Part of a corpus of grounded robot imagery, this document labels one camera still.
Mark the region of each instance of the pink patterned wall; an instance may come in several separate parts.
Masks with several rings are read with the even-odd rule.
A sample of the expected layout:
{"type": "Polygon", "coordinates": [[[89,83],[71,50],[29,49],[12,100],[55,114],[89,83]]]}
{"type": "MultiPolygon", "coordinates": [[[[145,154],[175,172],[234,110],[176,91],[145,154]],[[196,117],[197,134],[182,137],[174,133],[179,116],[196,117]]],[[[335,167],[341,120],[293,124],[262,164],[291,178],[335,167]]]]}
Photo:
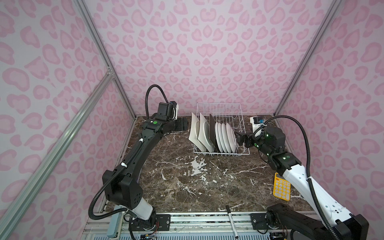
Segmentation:
{"type": "Polygon", "coordinates": [[[78,239],[101,176],[114,168],[131,124],[111,83],[10,240],[78,239]]]}
{"type": "MultiPolygon", "coordinates": [[[[282,112],[306,129],[312,176],[367,218],[372,240],[384,236],[383,12],[382,1],[347,0],[282,112]]],[[[305,162],[300,130],[281,123],[305,162]]]]}
{"type": "MultiPolygon", "coordinates": [[[[180,113],[197,102],[272,113],[331,0],[87,0],[136,114],[149,85],[180,113]]],[[[152,111],[162,101],[154,91],[152,111]]]]}
{"type": "Polygon", "coordinates": [[[0,3],[0,217],[105,72],[71,0],[0,3]]]}

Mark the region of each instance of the white wire dish rack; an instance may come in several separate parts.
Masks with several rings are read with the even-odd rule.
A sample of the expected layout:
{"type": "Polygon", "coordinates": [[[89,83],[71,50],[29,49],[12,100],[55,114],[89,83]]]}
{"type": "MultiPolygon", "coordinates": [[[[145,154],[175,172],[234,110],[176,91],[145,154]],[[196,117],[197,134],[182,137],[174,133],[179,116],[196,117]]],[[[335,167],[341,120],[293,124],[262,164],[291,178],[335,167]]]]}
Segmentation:
{"type": "MultiPolygon", "coordinates": [[[[201,113],[208,123],[210,122],[209,114],[214,117],[215,122],[229,123],[234,131],[245,132],[245,124],[243,119],[243,112],[240,103],[197,103],[196,116],[200,120],[201,113]]],[[[196,145],[193,145],[193,152],[197,154],[217,154],[217,155],[249,155],[249,149],[242,146],[238,146],[235,153],[220,152],[214,147],[214,152],[201,152],[196,145]]]]}

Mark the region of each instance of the round white plate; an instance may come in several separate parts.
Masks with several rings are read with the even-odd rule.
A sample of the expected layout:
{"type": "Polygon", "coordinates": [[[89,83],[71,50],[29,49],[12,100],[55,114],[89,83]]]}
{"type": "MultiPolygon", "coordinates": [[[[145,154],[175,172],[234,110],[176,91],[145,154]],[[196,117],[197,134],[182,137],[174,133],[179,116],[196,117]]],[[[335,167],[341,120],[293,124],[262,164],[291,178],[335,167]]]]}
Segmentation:
{"type": "Polygon", "coordinates": [[[227,123],[227,135],[228,135],[229,145],[231,146],[231,150],[233,153],[235,153],[237,149],[237,142],[235,140],[236,139],[235,132],[233,131],[229,123],[227,123]]]}
{"type": "Polygon", "coordinates": [[[197,139],[207,148],[209,152],[214,152],[214,144],[209,139],[209,123],[204,115],[200,113],[200,131],[197,139]]]}
{"type": "Polygon", "coordinates": [[[218,139],[220,140],[220,144],[221,144],[221,147],[223,148],[223,152],[227,153],[227,149],[225,148],[225,143],[223,139],[221,123],[218,123],[217,130],[218,130],[218,139]]]}
{"type": "Polygon", "coordinates": [[[223,152],[223,147],[221,146],[221,143],[220,143],[220,137],[218,135],[218,122],[215,123],[215,136],[216,136],[216,141],[217,141],[217,146],[218,146],[218,150],[220,152],[223,152]]]}
{"type": "Polygon", "coordinates": [[[224,145],[225,148],[227,149],[228,153],[232,152],[231,145],[229,145],[229,140],[228,140],[228,135],[227,135],[227,126],[226,124],[221,125],[221,132],[223,134],[223,140],[224,140],[224,145]]]}
{"type": "Polygon", "coordinates": [[[191,141],[201,152],[206,152],[207,149],[204,147],[204,145],[197,139],[197,136],[199,135],[200,130],[200,121],[196,117],[195,114],[191,113],[192,120],[191,120],[191,131],[189,133],[188,140],[191,141]]]}

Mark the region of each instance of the plate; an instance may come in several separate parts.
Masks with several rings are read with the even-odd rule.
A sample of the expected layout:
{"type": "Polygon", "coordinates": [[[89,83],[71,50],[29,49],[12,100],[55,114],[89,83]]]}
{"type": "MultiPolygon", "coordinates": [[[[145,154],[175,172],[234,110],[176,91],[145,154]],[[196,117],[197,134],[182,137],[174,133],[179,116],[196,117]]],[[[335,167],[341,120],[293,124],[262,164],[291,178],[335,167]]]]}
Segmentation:
{"type": "Polygon", "coordinates": [[[229,123],[227,123],[227,135],[228,135],[229,145],[231,146],[231,150],[233,153],[235,153],[237,149],[237,142],[235,140],[236,139],[235,132],[233,131],[229,123]]]}
{"type": "Polygon", "coordinates": [[[195,114],[191,113],[192,120],[191,120],[191,131],[189,133],[188,140],[191,141],[201,152],[206,152],[207,149],[204,147],[204,145],[197,139],[197,136],[199,135],[200,130],[200,121],[196,117],[195,114]]]}
{"type": "Polygon", "coordinates": [[[218,125],[219,125],[218,122],[215,123],[216,142],[217,142],[218,150],[219,150],[220,152],[223,152],[223,147],[221,146],[221,143],[220,143],[220,137],[219,137],[219,135],[218,135],[218,125]]]}
{"type": "Polygon", "coordinates": [[[225,148],[227,149],[228,153],[232,152],[231,145],[229,145],[229,140],[228,140],[228,135],[227,135],[227,126],[226,124],[221,125],[221,132],[223,134],[223,140],[224,140],[224,145],[225,148]]]}
{"type": "Polygon", "coordinates": [[[227,153],[227,149],[225,148],[225,143],[223,139],[221,123],[218,123],[217,130],[218,130],[218,139],[220,140],[220,145],[223,148],[223,152],[227,153]]]}
{"type": "Polygon", "coordinates": [[[214,144],[214,147],[218,151],[218,145],[217,145],[216,134],[215,134],[215,123],[216,122],[214,117],[212,116],[212,114],[209,114],[209,139],[211,140],[211,142],[214,144]]]}
{"type": "Polygon", "coordinates": [[[214,152],[214,144],[209,139],[209,123],[204,115],[200,113],[200,130],[197,139],[207,148],[209,152],[214,152]]]}

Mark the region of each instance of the metal wire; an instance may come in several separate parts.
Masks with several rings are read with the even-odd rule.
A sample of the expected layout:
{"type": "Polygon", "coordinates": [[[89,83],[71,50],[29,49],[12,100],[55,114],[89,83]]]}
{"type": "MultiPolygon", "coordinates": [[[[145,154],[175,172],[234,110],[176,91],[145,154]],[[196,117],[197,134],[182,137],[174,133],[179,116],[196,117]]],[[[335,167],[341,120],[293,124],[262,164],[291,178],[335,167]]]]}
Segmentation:
{"type": "MultiPolygon", "coordinates": [[[[243,119],[243,112],[240,103],[197,103],[196,116],[200,119],[201,113],[205,119],[210,122],[209,114],[212,114],[215,122],[222,124],[229,123],[234,131],[245,132],[245,124],[243,119]]],[[[216,149],[214,152],[201,152],[195,145],[193,145],[193,152],[197,154],[211,154],[211,155],[249,155],[249,149],[242,146],[237,146],[235,153],[224,153],[216,149]]]]}

